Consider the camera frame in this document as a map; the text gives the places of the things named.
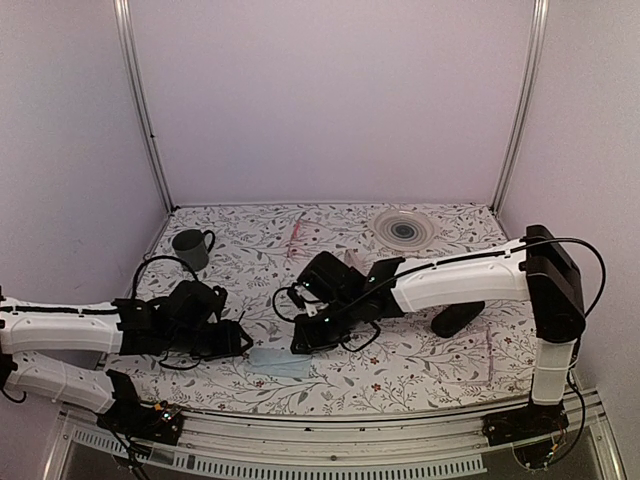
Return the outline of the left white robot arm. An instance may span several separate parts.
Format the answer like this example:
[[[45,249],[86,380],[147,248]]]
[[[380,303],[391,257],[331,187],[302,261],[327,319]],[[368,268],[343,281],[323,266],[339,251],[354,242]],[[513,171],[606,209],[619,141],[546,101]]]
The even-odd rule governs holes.
[[[5,298],[1,305],[1,388],[71,403],[111,419],[128,434],[148,426],[130,377],[87,370],[48,357],[50,351],[89,351],[118,356],[182,353],[197,362],[232,358],[253,341],[222,312],[227,292],[182,281],[167,296],[135,296],[88,306],[29,304]]]

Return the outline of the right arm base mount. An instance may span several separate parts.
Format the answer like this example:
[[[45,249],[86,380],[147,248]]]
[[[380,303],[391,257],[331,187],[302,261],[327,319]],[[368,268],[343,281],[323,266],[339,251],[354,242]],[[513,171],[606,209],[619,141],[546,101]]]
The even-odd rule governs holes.
[[[490,446],[511,445],[522,467],[542,470],[554,460],[568,426],[563,403],[540,406],[529,402],[517,409],[485,415],[482,434]]]

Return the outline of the pink glasses case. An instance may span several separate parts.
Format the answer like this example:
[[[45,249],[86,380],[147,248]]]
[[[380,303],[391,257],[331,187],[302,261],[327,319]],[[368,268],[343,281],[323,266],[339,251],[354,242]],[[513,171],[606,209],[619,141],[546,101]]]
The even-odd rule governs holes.
[[[357,249],[347,249],[344,253],[344,263],[367,276],[373,264],[372,260]]]

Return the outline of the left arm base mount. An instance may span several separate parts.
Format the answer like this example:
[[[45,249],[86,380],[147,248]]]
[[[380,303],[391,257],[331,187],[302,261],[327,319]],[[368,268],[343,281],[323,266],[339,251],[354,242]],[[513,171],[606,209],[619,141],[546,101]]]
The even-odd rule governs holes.
[[[153,405],[133,400],[116,400],[103,414],[97,425],[129,439],[148,440],[176,446],[182,433],[182,407],[166,400]]]

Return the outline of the light blue cleaning cloth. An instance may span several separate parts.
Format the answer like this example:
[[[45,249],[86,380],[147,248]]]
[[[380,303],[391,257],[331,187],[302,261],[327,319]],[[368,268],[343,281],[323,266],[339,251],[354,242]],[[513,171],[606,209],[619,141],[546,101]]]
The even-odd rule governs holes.
[[[254,347],[249,352],[246,370],[251,373],[286,378],[308,378],[312,358],[281,349]]]

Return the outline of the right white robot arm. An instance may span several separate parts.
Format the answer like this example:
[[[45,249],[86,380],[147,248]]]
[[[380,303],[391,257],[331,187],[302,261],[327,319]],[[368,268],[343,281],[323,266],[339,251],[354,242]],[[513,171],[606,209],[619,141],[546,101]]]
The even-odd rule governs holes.
[[[295,317],[290,350],[294,354],[330,350],[360,323],[430,307],[529,302],[537,353],[531,403],[518,412],[516,422],[524,435],[537,436],[555,420],[572,355],[586,329],[581,273],[563,242],[546,227],[532,225],[524,237],[501,246],[435,259],[379,260],[367,274],[323,251],[297,279],[323,307],[313,315]]]

